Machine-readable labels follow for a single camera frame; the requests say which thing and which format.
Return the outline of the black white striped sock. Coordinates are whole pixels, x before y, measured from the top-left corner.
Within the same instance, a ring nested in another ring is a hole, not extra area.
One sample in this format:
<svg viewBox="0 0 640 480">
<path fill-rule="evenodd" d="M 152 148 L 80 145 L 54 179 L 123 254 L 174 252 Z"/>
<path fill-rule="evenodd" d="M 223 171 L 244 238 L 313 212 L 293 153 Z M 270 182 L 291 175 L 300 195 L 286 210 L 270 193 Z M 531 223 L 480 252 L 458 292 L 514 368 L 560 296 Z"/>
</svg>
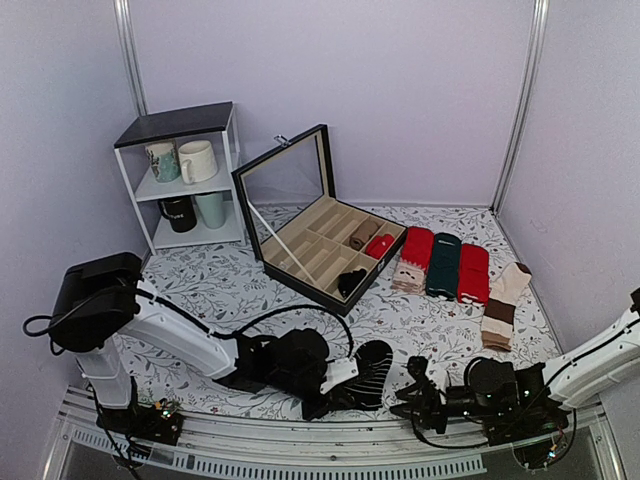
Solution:
<svg viewBox="0 0 640 480">
<path fill-rule="evenodd" d="M 378 410 L 393 363 L 391 346 L 382 340 L 368 341 L 357 349 L 355 360 L 359 374 L 346 383 L 344 391 L 353 399 L 353 409 Z"/>
</svg>

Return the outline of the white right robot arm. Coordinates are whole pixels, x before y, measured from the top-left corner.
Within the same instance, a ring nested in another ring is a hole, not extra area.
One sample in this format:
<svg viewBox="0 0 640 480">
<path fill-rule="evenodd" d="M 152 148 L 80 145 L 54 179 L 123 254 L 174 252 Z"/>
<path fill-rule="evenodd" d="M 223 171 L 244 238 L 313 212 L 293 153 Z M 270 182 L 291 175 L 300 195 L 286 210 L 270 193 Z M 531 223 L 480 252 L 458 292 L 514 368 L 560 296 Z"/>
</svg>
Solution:
<svg viewBox="0 0 640 480">
<path fill-rule="evenodd" d="M 476 357 L 460 385 L 429 367 L 423 356 L 410 357 L 413 384 L 397 391 L 392 414 L 411 422 L 417 435 L 445 432 L 455 417 L 478 420 L 489 445 L 550 433 L 568 426 L 570 411 L 639 368 L 639 293 L 606 330 L 572 351 L 527 368 Z"/>
</svg>

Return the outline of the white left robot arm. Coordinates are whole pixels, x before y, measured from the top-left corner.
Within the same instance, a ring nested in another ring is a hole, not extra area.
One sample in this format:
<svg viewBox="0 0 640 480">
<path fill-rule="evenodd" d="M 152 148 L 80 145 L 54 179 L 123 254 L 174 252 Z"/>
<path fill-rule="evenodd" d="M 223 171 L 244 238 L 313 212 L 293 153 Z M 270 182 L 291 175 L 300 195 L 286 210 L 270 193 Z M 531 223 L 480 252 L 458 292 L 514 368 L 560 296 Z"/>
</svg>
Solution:
<svg viewBox="0 0 640 480">
<path fill-rule="evenodd" d="M 329 360 L 328 344 L 317 331 L 216 332 L 159 296 L 143 278 L 140 258 L 128 252 L 66 271 L 47 334 L 75 355 L 99 405 L 128 434 L 141 433 L 149 415 L 134 401 L 137 388 L 114 345 L 117 334 L 159 348 L 226 388 L 257 393 L 269 386 L 290 394 L 301 401 L 306 420 L 356 405 L 346 386 L 357 365 Z"/>
</svg>

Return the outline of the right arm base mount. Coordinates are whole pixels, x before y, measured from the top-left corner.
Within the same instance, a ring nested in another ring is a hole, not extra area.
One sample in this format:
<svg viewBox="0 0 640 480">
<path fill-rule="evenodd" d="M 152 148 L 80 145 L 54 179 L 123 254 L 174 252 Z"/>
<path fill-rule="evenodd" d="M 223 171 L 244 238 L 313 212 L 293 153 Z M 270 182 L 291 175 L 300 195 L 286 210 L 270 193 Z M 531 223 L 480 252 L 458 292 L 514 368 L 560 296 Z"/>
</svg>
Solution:
<svg viewBox="0 0 640 480">
<path fill-rule="evenodd" d="M 573 427 L 568 435 L 569 412 L 559 403 L 548 400 L 508 416 L 498 414 L 481 420 L 489 445 L 501 445 L 548 435 L 545 443 L 529 444 L 513 450 L 516 461 L 529 471 L 547 469 L 557 464 L 574 444 L 577 412 L 573 411 Z"/>
</svg>

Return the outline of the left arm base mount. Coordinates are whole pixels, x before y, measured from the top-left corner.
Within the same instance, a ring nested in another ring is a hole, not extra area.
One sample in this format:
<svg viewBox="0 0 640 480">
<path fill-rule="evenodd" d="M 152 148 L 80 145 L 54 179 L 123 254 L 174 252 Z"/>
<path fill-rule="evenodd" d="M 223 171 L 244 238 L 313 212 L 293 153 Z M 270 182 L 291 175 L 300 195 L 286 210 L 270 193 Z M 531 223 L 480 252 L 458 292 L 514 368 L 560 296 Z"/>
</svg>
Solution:
<svg viewBox="0 0 640 480">
<path fill-rule="evenodd" d="M 182 432 L 184 416 L 175 402 L 161 399 L 153 405 L 141 405 L 137 384 L 131 380 L 131 399 L 123 409 L 105 407 L 97 399 L 96 424 L 108 431 L 124 434 L 129 440 L 140 439 L 176 446 Z"/>
</svg>

